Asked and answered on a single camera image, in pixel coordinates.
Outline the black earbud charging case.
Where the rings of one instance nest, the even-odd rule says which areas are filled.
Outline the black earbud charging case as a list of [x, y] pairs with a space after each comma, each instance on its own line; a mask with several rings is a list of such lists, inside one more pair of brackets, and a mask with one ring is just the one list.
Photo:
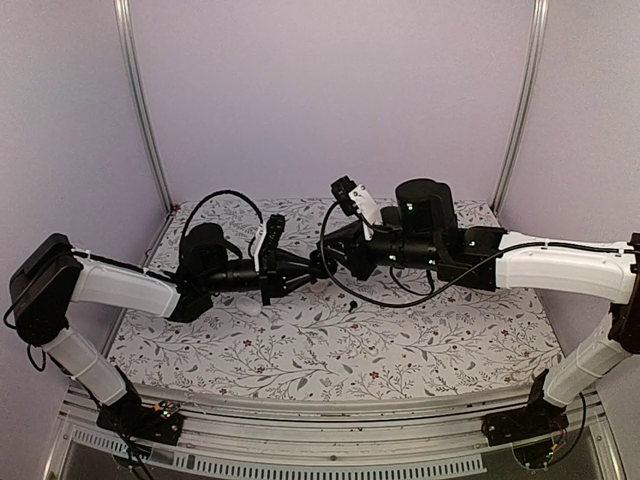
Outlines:
[[331, 259], [328, 254], [323, 255], [318, 249], [310, 253], [309, 261], [313, 271], [312, 275], [317, 280], [330, 279], [336, 273], [336, 261]]

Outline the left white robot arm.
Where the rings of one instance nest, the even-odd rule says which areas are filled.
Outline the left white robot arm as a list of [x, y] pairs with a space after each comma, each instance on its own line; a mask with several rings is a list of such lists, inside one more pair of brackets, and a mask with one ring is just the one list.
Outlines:
[[124, 439], [175, 446], [185, 420], [179, 404], [145, 406], [126, 375], [70, 325], [70, 304], [134, 310], [188, 324], [212, 308], [218, 293], [257, 291], [269, 305], [335, 272], [317, 254], [305, 258], [280, 248], [283, 231], [283, 217], [272, 216], [259, 227], [256, 251], [246, 258], [220, 225], [200, 224], [180, 241], [177, 270], [165, 275], [76, 250], [65, 235], [55, 233], [10, 279], [11, 327], [85, 388], [97, 404], [98, 427]]

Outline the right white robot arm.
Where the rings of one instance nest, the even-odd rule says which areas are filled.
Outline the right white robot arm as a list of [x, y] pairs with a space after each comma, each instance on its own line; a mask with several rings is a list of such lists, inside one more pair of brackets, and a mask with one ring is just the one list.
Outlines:
[[452, 286], [480, 291], [533, 288], [609, 301], [599, 326], [533, 381], [520, 408], [489, 414], [481, 431], [492, 446], [562, 431], [566, 409], [582, 392], [639, 352], [639, 236], [609, 244], [527, 236], [500, 227], [462, 228], [450, 187], [431, 179], [395, 189], [394, 207], [378, 206], [344, 176], [331, 186], [335, 208], [354, 222], [322, 230], [318, 254], [327, 270], [343, 266], [361, 281], [382, 266], [426, 274], [429, 294]]

